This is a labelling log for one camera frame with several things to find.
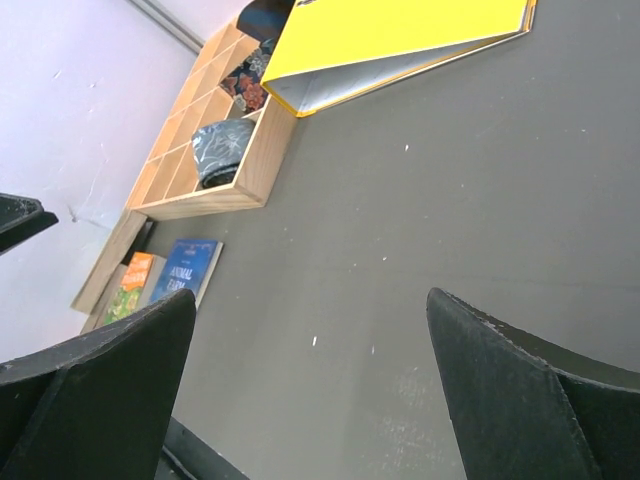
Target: book cover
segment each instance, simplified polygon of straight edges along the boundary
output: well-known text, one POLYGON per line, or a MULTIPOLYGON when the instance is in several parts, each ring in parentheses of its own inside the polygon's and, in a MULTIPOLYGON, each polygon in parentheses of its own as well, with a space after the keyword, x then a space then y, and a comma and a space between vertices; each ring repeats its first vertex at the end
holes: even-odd
POLYGON ((262 78, 299 117, 527 33, 536 0, 298 0, 262 78))
POLYGON ((153 255, 150 253, 134 253, 115 297, 107 310, 105 325, 120 320, 134 312, 152 263, 153 255))
POLYGON ((200 299, 222 244, 216 240, 180 239, 174 243, 149 303, 188 288, 200 299))

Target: orange book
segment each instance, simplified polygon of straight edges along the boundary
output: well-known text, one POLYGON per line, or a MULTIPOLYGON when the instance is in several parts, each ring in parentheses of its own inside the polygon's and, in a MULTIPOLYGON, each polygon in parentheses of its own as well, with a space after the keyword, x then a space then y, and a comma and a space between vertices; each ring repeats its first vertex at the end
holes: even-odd
POLYGON ((133 254, 133 258, 131 262, 129 262, 129 267, 127 267, 118 291, 107 311, 107 316, 104 321, 105 325, 129 316, 134 312, 144 285, 147 282, 152 264, 152 254, 142 252, 133 254))

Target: white wall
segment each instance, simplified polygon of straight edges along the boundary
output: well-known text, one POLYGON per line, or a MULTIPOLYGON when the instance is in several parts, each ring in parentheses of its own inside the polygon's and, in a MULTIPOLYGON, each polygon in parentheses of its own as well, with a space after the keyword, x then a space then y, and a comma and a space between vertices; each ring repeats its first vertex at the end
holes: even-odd
POLYGON ((0 256, 4 361, 82 328, 69 304, 195 56, 124 0, 3 0, 0 19, 0 191, 60 219, 0 256))
POLYGON ((251 0, 157 0, 205 42, 251 0))

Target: blue book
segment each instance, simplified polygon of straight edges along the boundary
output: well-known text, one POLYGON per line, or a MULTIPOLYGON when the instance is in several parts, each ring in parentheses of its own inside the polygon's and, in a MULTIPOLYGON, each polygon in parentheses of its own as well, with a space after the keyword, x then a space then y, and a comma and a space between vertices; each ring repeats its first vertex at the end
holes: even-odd
POLYGON ((175 290, 188 288, 196 296, 198 307, 221 250, 222 243, 216 240, 176 240, 149 303, 175 290))

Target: yellow board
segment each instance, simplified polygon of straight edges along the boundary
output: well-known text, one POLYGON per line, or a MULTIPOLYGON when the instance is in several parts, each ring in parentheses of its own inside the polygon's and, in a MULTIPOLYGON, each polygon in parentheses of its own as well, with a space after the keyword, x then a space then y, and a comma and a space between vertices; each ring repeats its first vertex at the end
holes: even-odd
POLYGON ((298 116, 526 33, 535 0, 298 0, 262 79, 298 116))

